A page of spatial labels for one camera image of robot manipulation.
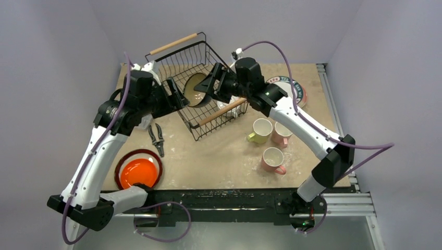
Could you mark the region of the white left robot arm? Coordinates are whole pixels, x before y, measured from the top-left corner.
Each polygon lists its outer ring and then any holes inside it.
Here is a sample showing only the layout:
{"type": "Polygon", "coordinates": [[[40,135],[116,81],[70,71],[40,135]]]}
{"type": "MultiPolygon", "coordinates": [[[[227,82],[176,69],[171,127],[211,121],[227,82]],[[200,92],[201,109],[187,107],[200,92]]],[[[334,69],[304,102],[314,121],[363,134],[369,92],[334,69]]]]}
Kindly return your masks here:
{"type": "Polygon", "coordinates": [[[133,208],[149,213],[155,208],[151,187],[136,184],[102,193],[107,173],[142,117],[159,118],[189,105],[172,77],[160,81],[152,72],[131,70],[125,83],[98,109],[88,148],[74,177],[59,195],[49,197],[49,208],[80,225],[102,230],[114,215],[133,208]]]}

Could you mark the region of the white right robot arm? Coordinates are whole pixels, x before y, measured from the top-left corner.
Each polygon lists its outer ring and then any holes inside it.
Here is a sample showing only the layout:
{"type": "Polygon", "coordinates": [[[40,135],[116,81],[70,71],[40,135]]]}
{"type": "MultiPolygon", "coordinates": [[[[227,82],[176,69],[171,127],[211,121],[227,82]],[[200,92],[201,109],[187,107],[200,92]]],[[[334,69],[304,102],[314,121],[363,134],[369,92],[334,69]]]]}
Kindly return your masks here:
{"type": "Polygon", "coordinates": [[[232,96],[243,97],[253,109],[281,123],[310,148],[320,162],[293,196],[297,211],[311,208],[313,200],[332,188],[353,164],[354,138],[329,131],[299,108],[285,90],[267,83],[253,58],[237,60],[234,70],[216,63],[194,90],[224,103],[232,96]]]}

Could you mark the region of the light pink mug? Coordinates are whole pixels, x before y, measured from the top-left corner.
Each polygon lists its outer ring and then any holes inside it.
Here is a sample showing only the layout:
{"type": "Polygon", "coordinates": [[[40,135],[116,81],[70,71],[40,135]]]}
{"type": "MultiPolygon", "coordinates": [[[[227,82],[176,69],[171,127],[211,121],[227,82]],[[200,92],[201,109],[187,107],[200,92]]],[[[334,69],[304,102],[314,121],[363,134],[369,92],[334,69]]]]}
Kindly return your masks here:
{"type": "Polygon", "coordinates": [[[277,144],[279,148],[285,149],[288,147],[289,139],[293,133],[283,126],[279,122],[275,122],[274,130],[272,132],[271,139],[274,143],[277,144]]]}

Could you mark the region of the yellow-green mug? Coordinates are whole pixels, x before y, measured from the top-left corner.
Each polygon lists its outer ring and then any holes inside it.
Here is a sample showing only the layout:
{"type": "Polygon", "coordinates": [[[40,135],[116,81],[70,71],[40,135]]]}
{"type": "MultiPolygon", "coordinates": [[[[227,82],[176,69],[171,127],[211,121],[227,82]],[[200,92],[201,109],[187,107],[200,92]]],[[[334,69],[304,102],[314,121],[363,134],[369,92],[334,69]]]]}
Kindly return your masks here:
{"type": "Polygon", "coordinates": [[[252,128],[253,132],[247,136],[247,141],[257,144],[265,143],[273,131],[272,123],[264,118],[255,120],[252,128]]]}

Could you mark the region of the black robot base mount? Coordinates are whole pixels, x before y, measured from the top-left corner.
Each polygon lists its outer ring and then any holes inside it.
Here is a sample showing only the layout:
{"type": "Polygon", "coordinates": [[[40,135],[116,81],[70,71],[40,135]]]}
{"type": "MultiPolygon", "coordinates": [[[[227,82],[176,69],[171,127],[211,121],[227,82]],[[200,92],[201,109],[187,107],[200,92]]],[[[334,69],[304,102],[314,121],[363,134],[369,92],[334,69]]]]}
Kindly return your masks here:
{"type": "Polygon", "coordinates": [[[326,213],[327,203],[317,196],[307,203],[295,188],[154,190],[134,214],[156,215],[159,226],[176,222],[272,223],[310,229],[316,214],[326,213]]]}

